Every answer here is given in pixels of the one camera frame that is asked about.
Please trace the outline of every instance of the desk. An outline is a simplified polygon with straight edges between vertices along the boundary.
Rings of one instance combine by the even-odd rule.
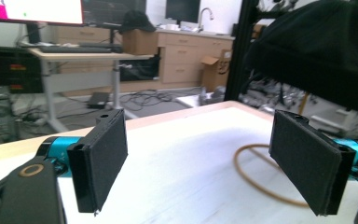
[[[111,84],[114,88],[114,108],[118,109],[120,94],[120,60],[147,60],[153,55],[131,55],[126,53],[43,53],[39,49],[30,49],[30,52],[38,57],[42,68],[42,82],[48,105],[48,123],[57,132],[67,132],[56,118],[53,93],[61,91],[76,91],[94,87],[103,87]],[[58,62],[88,62],[88,61],[113,61],[113,71],[100,73],[79,73],[57,76],[56,68],[52,63]]]
[[[348,182],[338,216],[316,217],[309,208],[277,202],[240,178],[234,152],[243,145],[268,144],[272,128],[272,117],[251,107],[223,102],[127,120],[126,125],[129,157],[97,217],[77,212],[72,180],[59,178],[69,224],[353,223],[358,183]],[[0,179],[31,159],[44,139],[0,145]],[[252,153],[243,152],[240,162],[258,183],[301,200],[282,173]]]

